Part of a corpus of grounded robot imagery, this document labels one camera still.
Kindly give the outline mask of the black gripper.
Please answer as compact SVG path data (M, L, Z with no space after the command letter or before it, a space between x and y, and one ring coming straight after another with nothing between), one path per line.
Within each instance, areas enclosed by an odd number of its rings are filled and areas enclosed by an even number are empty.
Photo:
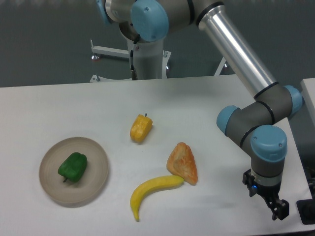
M279 198L282 174L263 177L252 169L243 173L242 183L247 186L249 196L260 195L272 212L272 220L284 220L289 216L289 202Z

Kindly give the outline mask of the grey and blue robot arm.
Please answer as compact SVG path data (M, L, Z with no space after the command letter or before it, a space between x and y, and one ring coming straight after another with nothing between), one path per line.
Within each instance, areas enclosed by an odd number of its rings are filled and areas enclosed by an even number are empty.
M301 93L281 86L242 38L221 0L98 0L105 24L116 22L129 40L128 59L133 80L162 77L162 44L172 32L196 24L213 41L254 103L240 109L227 106L217 126L251 158L243 174L249 194L260 195L274 220L289 215L289 203L279 198L287 137L275 123L302 106Z

